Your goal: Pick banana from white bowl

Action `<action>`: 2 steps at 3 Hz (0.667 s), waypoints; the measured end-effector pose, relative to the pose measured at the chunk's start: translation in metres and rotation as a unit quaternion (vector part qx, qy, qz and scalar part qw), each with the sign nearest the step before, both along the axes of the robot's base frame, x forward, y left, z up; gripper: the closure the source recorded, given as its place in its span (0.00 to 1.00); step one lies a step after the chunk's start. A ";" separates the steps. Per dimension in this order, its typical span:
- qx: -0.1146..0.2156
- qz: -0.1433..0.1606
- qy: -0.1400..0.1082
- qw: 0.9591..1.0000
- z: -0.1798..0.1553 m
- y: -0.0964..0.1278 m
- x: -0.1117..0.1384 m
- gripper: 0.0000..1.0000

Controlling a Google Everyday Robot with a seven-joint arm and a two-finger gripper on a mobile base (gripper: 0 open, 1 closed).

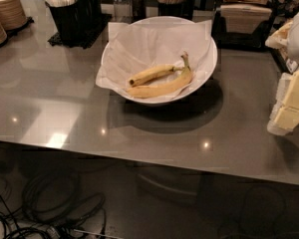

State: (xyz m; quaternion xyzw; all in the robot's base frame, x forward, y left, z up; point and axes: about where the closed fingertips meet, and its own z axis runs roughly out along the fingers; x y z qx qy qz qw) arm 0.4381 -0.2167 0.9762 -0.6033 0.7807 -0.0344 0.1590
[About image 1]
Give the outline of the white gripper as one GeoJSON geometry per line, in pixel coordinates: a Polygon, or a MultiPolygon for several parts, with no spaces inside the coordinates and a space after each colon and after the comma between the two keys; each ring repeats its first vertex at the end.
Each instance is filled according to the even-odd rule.
{"type": "MultiPolygon", "coordinates": [[[[272,49],[287,46],[290,60],[299,64],[299,12],[276,30],[265,41],[265,45],[272,49]]],[[[299,70],[294,74],[283,73],[276,92],[274,105],[267,130],[276,135],[292,132],[299,124],[299,70]]]]}

